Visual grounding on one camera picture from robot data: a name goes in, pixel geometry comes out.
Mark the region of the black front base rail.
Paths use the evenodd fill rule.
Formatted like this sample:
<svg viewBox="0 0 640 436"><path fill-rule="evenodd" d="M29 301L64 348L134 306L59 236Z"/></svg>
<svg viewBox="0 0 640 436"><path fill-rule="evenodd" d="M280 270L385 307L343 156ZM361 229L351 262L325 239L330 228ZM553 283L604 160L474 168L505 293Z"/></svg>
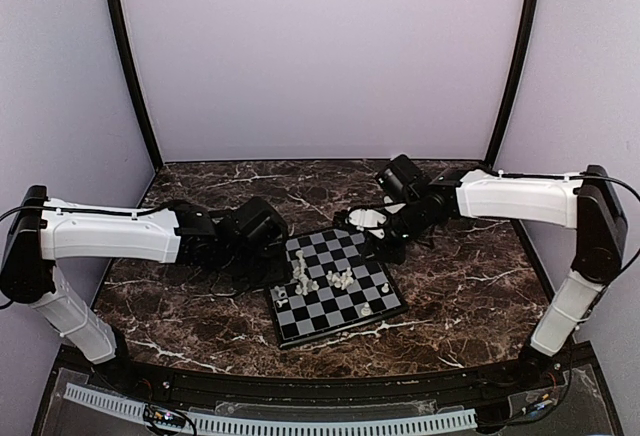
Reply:
<svg viewBox="0 0 640 436"><path fill-rule="evenodd" d="M147 363L134 365L149 383L136 398L178 407L214 407L221 402L267 405L364 405L434 400L439 406L486 405L519 392L519 386L501 388L482 384L514 370L509 360L474 368L426 372L394 377L347 379L291 379L214 374Z"/></svg>

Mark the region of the white chess queen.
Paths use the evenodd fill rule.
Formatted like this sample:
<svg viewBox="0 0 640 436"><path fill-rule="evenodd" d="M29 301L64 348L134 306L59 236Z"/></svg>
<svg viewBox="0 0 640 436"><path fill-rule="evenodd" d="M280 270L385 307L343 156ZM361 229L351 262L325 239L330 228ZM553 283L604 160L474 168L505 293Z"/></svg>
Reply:
<svg viewBox="0 0 640 436"><path fill-rule="evenodd" d="M304 277L298 280L298 283L295 287L295 294L306 296L313 292L316 292L318 289L319 284L317 281Z"/></svg>

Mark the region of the black frame post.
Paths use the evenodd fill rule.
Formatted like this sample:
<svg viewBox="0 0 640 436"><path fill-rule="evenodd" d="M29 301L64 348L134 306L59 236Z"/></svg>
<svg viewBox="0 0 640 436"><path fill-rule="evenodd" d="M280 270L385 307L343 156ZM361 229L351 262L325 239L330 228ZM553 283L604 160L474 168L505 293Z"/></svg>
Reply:
<svg viewBox="0 0 640 436"><path fill-rule="evenodd" d="M523 73L538 0L523 0L513 53L484 163L494 167L506 137Z"/></svg>
<svg viewBox="0 0 640 436"><path fill-rule="evenodd" d="M154 171L164 166L159 144L144 100L142 86L130 42L123 0L106 0L121 69L146 152Z"/></svg>

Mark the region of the black and white chessboard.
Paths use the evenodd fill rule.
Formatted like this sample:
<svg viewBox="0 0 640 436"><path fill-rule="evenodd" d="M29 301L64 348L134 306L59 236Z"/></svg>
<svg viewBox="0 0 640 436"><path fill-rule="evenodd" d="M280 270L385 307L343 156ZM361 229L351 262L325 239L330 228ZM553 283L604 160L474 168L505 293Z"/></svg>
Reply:
<svg viewBox="0 0 640 436"><path fill-rule="evenodd" d="M354 230L327 228L291 237L285 246L285 256L291 279L266 291L278 346L282 350L310 344L337 333L395 317L408 310L385 264L363 256L365 235ZM295 253L302 249L306 260L306 278L318 282L319 289L306 296L296 295L299 279L294 278L297 266ZM346 290L330 286L326 276L330 271L343 272L351 268L355 282ZM390 291L384 294L382 286ZM285 287L288 303L278 308L274 288ZM361 315L366 303L372 314Z"/></svg>

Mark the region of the white chess king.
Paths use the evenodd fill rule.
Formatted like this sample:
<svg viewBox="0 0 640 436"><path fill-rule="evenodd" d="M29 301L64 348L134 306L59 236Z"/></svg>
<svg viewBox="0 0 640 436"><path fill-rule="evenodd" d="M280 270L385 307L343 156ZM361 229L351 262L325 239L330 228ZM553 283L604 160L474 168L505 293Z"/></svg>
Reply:
<svg viewBox="0 0 640 436"><path fill-rule="evenodd" d="M295 256L297 258L297 266L294 268L294 278L295 279L306 278L307 264L304 257L304 251L302 249L299 249L295 253Z"/></svg>

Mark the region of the left black frame post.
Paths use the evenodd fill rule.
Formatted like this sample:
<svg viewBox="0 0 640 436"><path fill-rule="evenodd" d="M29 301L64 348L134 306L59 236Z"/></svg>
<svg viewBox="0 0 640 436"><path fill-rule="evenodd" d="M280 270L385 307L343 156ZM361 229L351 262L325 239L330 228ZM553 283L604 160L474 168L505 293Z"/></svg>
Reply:
<svg viewBox="0 0 640 436"><path fill-rule="evenodd" d="M121 69L146 152L154 171L164 166L159 144L144 100L142 86L130 42L123 0L106 0Z"/></svg>

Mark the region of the right black frame post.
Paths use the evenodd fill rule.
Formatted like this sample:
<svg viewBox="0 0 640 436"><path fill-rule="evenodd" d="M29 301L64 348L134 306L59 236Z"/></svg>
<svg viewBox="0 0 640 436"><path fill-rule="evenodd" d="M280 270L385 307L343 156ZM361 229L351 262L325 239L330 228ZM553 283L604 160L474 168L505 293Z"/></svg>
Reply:
<svg viewBox="0 0 640 436"><path fill-rule="evenodd" d="M523 0L513 53L484 163L494 167L506 137L523 73L538 0Z"/></svg>

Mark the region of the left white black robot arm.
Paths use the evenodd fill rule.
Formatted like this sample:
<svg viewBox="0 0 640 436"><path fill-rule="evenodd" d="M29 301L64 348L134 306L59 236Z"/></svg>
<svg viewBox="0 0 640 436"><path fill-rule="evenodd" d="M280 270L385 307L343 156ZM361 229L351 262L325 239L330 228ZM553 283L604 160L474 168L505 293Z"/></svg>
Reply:
<svg viewBox="0 0 640 436"><path fill-rule="evenodd" d="M1 260L1 293L27 305L72 342L120 392L141 383L126 342L78 296L57 269L62 259L137 259L225 272L243 292L284 276L288 227L264 199L211 210L184 200L155 208L87 206L29 188L6 213L12 224Z"/></svg>

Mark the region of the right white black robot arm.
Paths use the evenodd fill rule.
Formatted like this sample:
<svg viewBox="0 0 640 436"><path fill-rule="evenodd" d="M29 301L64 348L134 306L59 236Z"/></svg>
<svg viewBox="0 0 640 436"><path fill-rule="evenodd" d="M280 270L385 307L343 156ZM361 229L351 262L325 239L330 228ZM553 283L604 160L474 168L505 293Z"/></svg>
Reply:
<svg viewBox="0 0 640 436"><path fill-rule="evenodd" d="M400 155L382 166L375 180L384 201L354 223L387 245L416 240L456 218L514 220L573 235L564 279L525 345L531 352L511 366L510 380L521 390L547 376L546 357L559 352L625 270L627 217L616 181L601 166L531 174L464 162L427 175Z"/></svg>

